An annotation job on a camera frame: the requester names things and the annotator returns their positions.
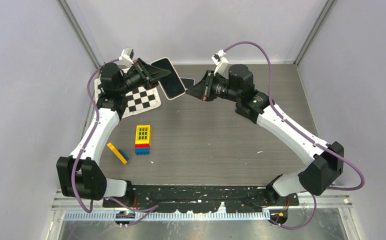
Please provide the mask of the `beige phone case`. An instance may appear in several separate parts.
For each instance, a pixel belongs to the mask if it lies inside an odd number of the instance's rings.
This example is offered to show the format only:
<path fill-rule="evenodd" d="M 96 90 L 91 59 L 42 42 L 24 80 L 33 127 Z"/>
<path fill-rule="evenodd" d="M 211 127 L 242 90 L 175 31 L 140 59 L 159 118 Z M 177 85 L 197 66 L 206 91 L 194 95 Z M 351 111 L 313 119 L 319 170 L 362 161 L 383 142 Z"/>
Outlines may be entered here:
<path fill-rule="evenodd" d="M 159 85 L 168 100 L 174 100 L 185 93 L 185 85 L 169 58 L 157 59 L 151 62 L 151 65 L 171 72 L 169 76 L 159 81 Z"/>

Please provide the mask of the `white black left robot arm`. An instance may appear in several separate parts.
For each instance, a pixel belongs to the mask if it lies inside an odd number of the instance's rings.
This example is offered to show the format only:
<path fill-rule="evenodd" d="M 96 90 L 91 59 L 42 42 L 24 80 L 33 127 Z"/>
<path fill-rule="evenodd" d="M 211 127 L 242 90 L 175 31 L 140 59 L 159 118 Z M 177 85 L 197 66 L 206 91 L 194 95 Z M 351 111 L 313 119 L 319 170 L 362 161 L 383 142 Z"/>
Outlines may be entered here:
<path fill-rule="evenodd" d="M 128 106 L 127 93 L 139 87 L 152 89 L 170 74 L 169 70 L 152 66 L 141 58 L 133 60 L 127 71 L 112 60 L 92 74 L 87 93 L 95 115 L 77 147 L 69 156 L 61 156 L 56 162 L 65 197 L 94 201 L 115 197 L 122 207 L 129 207 L 134 202 L 131 182 L 105 177 L 100 169 L 100 158 Z"/>

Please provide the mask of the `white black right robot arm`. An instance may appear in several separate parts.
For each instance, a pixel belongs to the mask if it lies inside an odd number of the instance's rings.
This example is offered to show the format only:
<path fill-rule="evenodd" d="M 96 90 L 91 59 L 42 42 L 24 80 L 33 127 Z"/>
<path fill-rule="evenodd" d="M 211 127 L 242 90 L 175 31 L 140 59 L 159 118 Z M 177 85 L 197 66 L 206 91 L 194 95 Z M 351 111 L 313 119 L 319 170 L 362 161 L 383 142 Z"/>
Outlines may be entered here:
<path fill-rule="evenodd" d="M 305 168 L 281 174 L 266 185 L 266 198 L 272 205 L 280 205 L 293 193 L 320 196 L 342 174 L 343 146 L 312 135 L 287 116 L 267 94 L 255 89 L 254 75 L 246 65 L 230 66 L 228 77 L 207 70 L 186 94 L 204 102 L 216 98 L 235 102 L 237 114 L 271 132 L 302 160 Z"/>

